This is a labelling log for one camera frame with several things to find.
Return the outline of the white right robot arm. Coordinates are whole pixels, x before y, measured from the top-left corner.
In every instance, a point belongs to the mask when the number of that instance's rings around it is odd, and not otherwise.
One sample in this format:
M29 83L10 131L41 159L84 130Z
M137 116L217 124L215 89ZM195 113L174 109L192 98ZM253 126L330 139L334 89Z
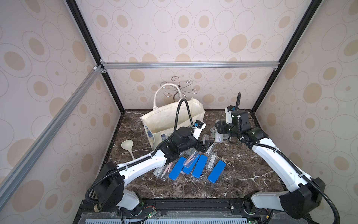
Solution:
M225 121L215 123L218 133L238 138L247 145L265 160L286 187L282 192L253 191L247 194L244 199L247 213L273 209L301 219L321 204L320 191L325 189L325 183L320 178L312 179L287 158L261 128L252 128L247 111L231 105L225 109L225 114Z

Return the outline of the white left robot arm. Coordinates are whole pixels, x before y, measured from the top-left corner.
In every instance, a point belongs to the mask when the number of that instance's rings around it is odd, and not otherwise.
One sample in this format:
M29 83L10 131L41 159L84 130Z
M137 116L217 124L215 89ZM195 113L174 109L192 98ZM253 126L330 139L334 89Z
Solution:
M197 127L180 127L153 152L143 157L118 165L113 162L105 164L93 183L94 187L89 189L94 190L98 198L95 210L103 211L115 206L128 211L138 209L142 200L135 192L127 190L126 186L149 171L176 161L186 150L204 149L199 140L202 130Z

